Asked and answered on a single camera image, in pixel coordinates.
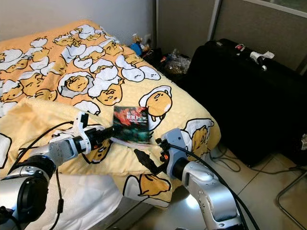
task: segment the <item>cable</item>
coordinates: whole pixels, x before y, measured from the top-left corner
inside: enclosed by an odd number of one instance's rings
[[[253,169],[253,168],[250,168],[250,169],[253,170],[253,171],[257,171],[257,172],[265,173],[265,174],[271,174],[271,175],[276,175],[276,174],[279,174],[279,173],[287,173],[287,172],[292,172],[292,171],[304,171],[304,169],[296,168],[296,167],[289,168],[288,170],[281,170],[281,171],[276,171],[276,172],[266,172],[266,171]]]
[[[234,171],[234,172],[236,172],[236,173],[239,172],[239,171],[241,171],[240,165],[239,165],[237,162],[231,160],[231,159],[237,159],[237,158],[236,158],[236,157],[231,157],[231,156],[226,155],[226,153],[227,153],[227,148],[226,148],[225,151],[221,151],[219,145],[217,146],[217,148],[218,148],[218,150],[222,153],[222,155],[221,155],[221,156],[218,156],[218,157],[212,157],[212,156],[211,156],[211,153],[209,153],[210,159],[211,159],[213,162],[218,162],[218,161],[220,161],[220,162],[222,162],[224,165],[226,165],[230,170],[232,170],[232,171]],[[226,162],[222,161],[222,159],[228,160],[228,161],[231,161],[232,163],[234,163],[234,164],[238,167],[238,170],[234,170],[233,168],[231,168]],[[271,175],[276,175],[276,174],[279,174],[279,173],[287,173],[287,172],[292,172],[292,171],[303,171],[303,170],[304,170],[304,169],[299,168],[298,166],[289,168],[288,170],[281,170],[281,171],[276,171],[276,172],[266,172],[266,171],[262,171],[262,170],[258,170],[258,169],[253,169],[253,168],[250,168],[250,169],[253,170],[253,171],[256,171],[256,172],[265,173],[265,174],[271,174]]]
[[[73,124],[72,121],[66,121],[66,122],[63,122],[61,124],[58,124],[50,129],[48,129],[46,132],[44,132],[42,135],[40,135],[38,138],[36,138],[27,148],[25,148],[21,153],[20,155],[17,157],[16,161],[14,162],[14,164],[12,165],[11,169],[9,170],[9,173],[10,174],[12,172],[12,170],[15,168],[16,164],[20,161],[20,159],[25,155],[25,153],[33,146],[35,145],[43,136],[45,136],[47,133],[49,133],[50,131],[52,131],[53,129],[57,128],[57,127],[60,127],[62,125],[65,125],[65,124]]]
[[[57,127],[60,127],[62,125],[66,125],[66,124],[73,124],[72,121],[66,121],[66,122],[63,122],[63,123],[60,123],[56,126],[53,126],[52,128],[48,129],[46,132],[44,132],[42,135],[40,135],[38,138],[36,138],[27,148],[25,148],[21,153],[20,155],[17,157],[16,161],[14,162],[14,164],[12,165],[9,173],[15,168],[15,166],[17,165],[17,163],[20,161],[20,159],[25,155],[25,153],[33,146],[35,145],[42,137],[44,137],[46,134],[48,134],[49,132],[51,132],[52,130],[56,129]],[[63,206],[64,206],[64,200],[62,199],[62,191],[61,191],[61,186],[60,186],[60,183],[59,183],[59,171],[58,169],[56,170],[56,177],[57,177],[57,184],[58,184],[58,190],[59,190],[59,202],[58,202],[58,215],[57,215],[57,218],[56,218],[56,221],[54,222],[53,226],[50,228],[50,230],[53,230],[56,226],[56,224],[58,223],[58,220],[59,220],[59,216],[60,214],[63,212]]]
[[[238,208],[238,211],[240,213],[240,216],[241,216],[241,219],[242,219],[242,223],[244,225],[244,227],[246,229],[248,229],[247,227],[247,224],[245,222],[245,219],[244,219],[244,216],[243,216],[243,213],[242,213],[242,210],[240,209],[240,206],[238,205],[237,201],[242,205],[243,209],[246,211],[246,214],[248,215],[249,219],[251,220],[252,224],[254,225],[255,229],[256,230],[260,230],[260,228],[258,227],[255,219],[253,218],[252,214],[250,213],[249,209],[246,207],[246,205],[244,204],[244,202],[241,200],[241,198],[229,187],[229,185],[226,183],[226,181],[217,173],[217,171],[212,168],[208,163],[206,163],[202,158],[200,158],[199,156],[195,155],[194,153],[184,149],[184,148],[181,148],[179,146],[176,146],[176,145],[171,145],[169,144],[169,147],[170,148],[175,148],[175,149],[178,149],[178,150],[181,150],[185,153],[187,153],[188,155],[196,158],[197,160],[199,160],[203,165],[205,165],[207,168],[209,168],[219,179],[219,181],[224,185],[226,186],[229,191],[232,193],[232,195],[234,196],[235,198],[235,202],[236,202],[236,205],[237,205],[237,208]]]
[[[59,202],[58,202],[58,211],[57,211],[58,215],[57,215],[56,221],[54,222],[54,224],[52,225],[52,227],[49,230],[53,230],[55,228],[55,226],[58,223],[59,216],[63,212],[63,208],[64,208],[64,200],[62,199],[62,191],[61,191],[61,185],[59,183],[59,171],[58,171],[58,169],[56,170],[56,177],[57,177],[57,184],[58,184],[58,189],[59,189]]]
[[[213,157],[213,156],[211,155],[211,152],[209,152],[210,160],[212,160],[214,163],[217,163],[217,162],[220,161],[220,162],[223,163],[225,166],[227,166],[231,171],[233,171],[233,172],[235,172],[235,173],[240,172],[240,171],[241,171],[241,166],[240,166],[237,162],[235,162],[234,160],[228,159],[228,158],[226,158],[226,157],[222,157],[222,156],[224,156],[224,155],[225,155],[225,153],[222,154],[221,156]],[[238,169],[236,170],[236,169],[231,168],[231,167],[229,166],[229,164],[227,164],[227,163],[226,163],[225,161],[223,161],[223,160],[227,160],[227,161],[232,162],[233,164],[235,164],[235,165],[238,167]]]
[[[9,216],[7,216],[7,218],[11,219],[15,223],[18,230],[21,230],[20,223],[15,217],[9,215]]]
[[[21,230],[19,221],[6,210],[5,206],[0,207],[0,219],[3,219],[3,217],[11,219],[15,223],[17,230]]]

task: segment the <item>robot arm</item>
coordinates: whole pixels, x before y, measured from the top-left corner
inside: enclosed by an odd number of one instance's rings
[[[119,131],[117,127],[104,130],[89,129],[88,114],[79,113],[73,129],[79,136],[66,138],[33,149],[30,157],[16,164],[0,180],[0,229],[25,229],[45,211],[48,185],[55,170],[64,162],[101,147],[103,140]]]
[[[185,152],[169,147],[185,148],[180,129],[165,133],[157,143],[162,147],[162,156],[167,155],[166,173],[178,178],[197,200],[209,230],[242,230],[236,202],[229,189],[207,167],[188,161]]]
[[[101,146],[103,140],[120,131],[119,127],[104,130],[89,129],[88,115],[80,113],[73,129],[80,135],[34,149],[30,157],[15,165],[9,174],[0,180],[0,228],[1,230],[24,229],[37,220],[45,211],[49,180],[64,162],[89,153]],[[231,192],[220,183],[207,167],[189,162],[185,152],[172,148],[185,148],[180,129],[173,129],[157,140],[164,150],[154,174],[166,172],[172,179],[178,178],[198,201],[209,230],[242,230],[241,218]]]

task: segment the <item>floor tile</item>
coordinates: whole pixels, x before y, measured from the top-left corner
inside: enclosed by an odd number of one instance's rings
[[[273,158],[264,168],[264,171],[274,172],[287,168]],[[277,175],[259,173],[239,194],[250,212],[257,221],[260,229],[264,230],[299,230],[275,204],[277,194],[287,187],[297,175],[286,172]],[[307,179],[304,178],[295,187],[281,197],[281,204],[293,216],[307,227]]]
[[[276,152],[276,153],[272,154],[272,156],[273,156],[276,160],[280,161],[280,163],[281,163],[284,167],[286,167],[287,169],[296,166],[296,164],[295,164],[292,160],[290,160],[290,159],[287,158],[286,156],[282,155],[281,153]],[[300,171],[294,171],[294,173],[295,173],[296,175],[298,175],[298,176],[301,174]]]
[[[211,151],[211,155],[213,157],[217,157],[221,155],[221,152],[218,150],[218,148],[214,148]],[[235,155],[230,150],[227,150],[226,156],[235,158]],[[258,172],[251,170],[242,161],[238,159],[231,159],[231,160],[238,163],[238,165],[241,167],[240,172],[231,171],[221,162],[213,162],[210,159],[209,153],[204,155],[202,158],[223,177],[223,179],[228,183],[231,189],[237,194],[258,174]],[[268,161],[271,159],[272,159],[272,156],[267,157],[264,161],[258,164],[255,167],[255,169],[258,169],[258,170],[262,169],[265,166],[265,164],[267,164]],[[238,167],[232,162],[228,160],[224,160],[224,161],[227,164],[229,164],[230,167],[234,169],[238,169]]]
[[[204,230],[205,223],[197,201],[184,187],[175,190],[168,209],[153,207],[130,230]]]

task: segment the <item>book cover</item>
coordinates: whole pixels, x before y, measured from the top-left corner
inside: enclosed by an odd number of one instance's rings
[[[122,126],[112,140],[133,148],[150,144],[148,111],[146,107],[114,106],[113,125]]]

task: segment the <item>bag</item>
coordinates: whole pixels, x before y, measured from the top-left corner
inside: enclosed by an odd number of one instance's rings
[[[200,46],[179,86],[211,113],[222,142],[247,166],[277,150],[306,164],[307,153],[297,158],[293,145],[307,131],[306,78],[268,58],[259,65],[253,50],[237,45],[221,39]]]

